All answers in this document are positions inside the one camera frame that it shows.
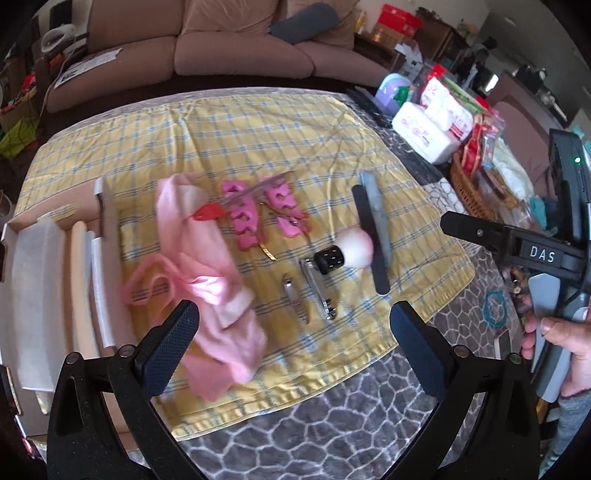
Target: tissue box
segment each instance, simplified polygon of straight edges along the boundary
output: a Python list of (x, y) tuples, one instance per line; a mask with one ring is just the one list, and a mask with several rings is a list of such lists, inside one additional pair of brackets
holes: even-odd
[(449, 131), (443, 132), (419, 105), (405, 103), (394, 119), (392, 128), (425, 160), (434, 165), (450, 159), (460, 142)]

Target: screw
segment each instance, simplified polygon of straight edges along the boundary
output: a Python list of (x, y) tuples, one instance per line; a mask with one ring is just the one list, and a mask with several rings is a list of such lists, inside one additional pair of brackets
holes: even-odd
[(466, 358), (468, 355), (470, 355), (469, 348), (463, 345), (456, 345), (456, 347), (453, 349), (453, 352), (460, 358)]
[(78, 352), (68, 353), (68, 355), (66, 356), (66, 363), (68, 365), (75, 364), (79, 358), (80, 354)]
[(509, 360), (513, 362), (515, 365), (521, 365), (521, 355), (518, 353), (512, 353), (509, 355)]
[(117, 352), (119, 354), (119, 356), (122, 356), (123, 358), (127, 358), (129, 356), (132, 356), (135, 352), (135, 347), (133, 345), (124, 345), (122, 346), (119, 351)]

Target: white paper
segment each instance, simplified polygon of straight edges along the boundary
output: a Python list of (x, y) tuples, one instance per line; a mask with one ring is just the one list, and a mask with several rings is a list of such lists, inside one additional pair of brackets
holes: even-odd
[(78, 77), (78, 75), (88, 72), (99, 65), (104, 63), (108, 63), (113, 61), (117, 58), (117, 54), (121, 51), (120, 48), (113, 51), (108, 51), (107, 53), (103, 53), (102, 55), (98, 55), (88, 60), (79, 61), (74, 65), (71, 65), (61, 76), (57, 79), (56, 85), (54, 88), (58, 88), (63, 83), (66, 83), (68, 80), (72, 80), (72, 78)]

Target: gray sleeve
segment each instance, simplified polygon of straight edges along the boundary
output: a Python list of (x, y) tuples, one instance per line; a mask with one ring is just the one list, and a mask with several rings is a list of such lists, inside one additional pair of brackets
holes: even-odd
[(579, 431), (589, 410), (591, 410), (591, 390), (568, 398), (560, 397), (558, 404), (560, 406), (558, 428), (550, 449), (540, 465), (540, 476), (544, 475), (558, 457), (564, 453), (570, 441)]

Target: couch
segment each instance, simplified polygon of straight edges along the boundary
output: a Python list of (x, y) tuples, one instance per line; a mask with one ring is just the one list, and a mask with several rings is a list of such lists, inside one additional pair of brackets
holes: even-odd
[(541, 101), (508, 72), (503, 73), (486, 100), (505, 120), (505, 142), (529, 175), (535, 194), (556, 198), (548, 144), (550, 129), (562, 130), (563, 127)]
[(174, 77), (322, 77), (379, 86), (388, 71), (352, 50), (353, 0), (326, 0), (342, 21), (313, 39), (291, 45), (269, 34), (271, 24), (316, 1), (93, 0), (84, 59), (120, 51), (116, 60), (49, 89), (47, 111), (101, 102)]

